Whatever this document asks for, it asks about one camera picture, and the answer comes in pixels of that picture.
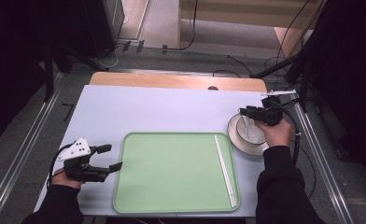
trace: white stick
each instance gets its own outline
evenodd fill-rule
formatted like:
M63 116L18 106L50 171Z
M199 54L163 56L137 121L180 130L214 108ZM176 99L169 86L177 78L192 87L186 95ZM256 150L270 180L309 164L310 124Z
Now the white stick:
M230 203L231 203L232 207L235 207L236 201L235 201L235 197L233 195L232 185L230 182L229 174L227 173L227 170L226 170L226 165L224 163L223 155L221 154L220 145L218 144L218 137L216 135L215 135L215 143L216 143L216 147L218 148L218 158L220 160L221 169L223 170L224 181L226 182L226 187L227 187L227 191L229 193Z

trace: green cutting board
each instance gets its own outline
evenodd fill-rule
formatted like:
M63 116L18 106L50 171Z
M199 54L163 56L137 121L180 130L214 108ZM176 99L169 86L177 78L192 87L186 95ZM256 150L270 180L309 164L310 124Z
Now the green cutting board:
M230 139L224 133L129 133L113 204L120 213L233 211L214 135L239 205Z

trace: person's arm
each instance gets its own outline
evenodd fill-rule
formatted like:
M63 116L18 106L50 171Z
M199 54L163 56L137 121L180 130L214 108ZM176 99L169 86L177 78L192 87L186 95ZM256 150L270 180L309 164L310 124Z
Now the person's arm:
M305 194L302 172L292 163L290 124L284 119L274 127L255 124L270 147L263 153L265 170L258 180L256 223L324 223Z
M22 224L80 224L84 221L77 201L81 183L69 180L62 169L55 174L58 175L52 178L40 208Z

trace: human hand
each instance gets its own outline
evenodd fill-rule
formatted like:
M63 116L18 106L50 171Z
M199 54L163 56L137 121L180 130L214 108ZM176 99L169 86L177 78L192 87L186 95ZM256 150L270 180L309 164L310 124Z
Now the human hand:
M64 185L74 189L80 189L82 182L77 182L76 180L71 180L67 178L66 173L63 168L55 171L53 178L51 179L51 185Z
M255 120L255 125L264 132L265 141L269 147L289 146L290 138L293 134L293 129L290 123L285 119L281 119L279 124L271 127L261 121Z

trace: black sleeve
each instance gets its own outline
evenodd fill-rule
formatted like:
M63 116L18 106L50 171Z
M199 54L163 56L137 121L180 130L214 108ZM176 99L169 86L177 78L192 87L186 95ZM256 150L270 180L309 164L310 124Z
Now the black sleeve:
M62 185L50 185L46 197L37 212L32 213L22 224L81 224L77 195L79 189Z
M265 170L258 180L256 223L325 223L305 194L302 172L293 166L288 147L264 151Z

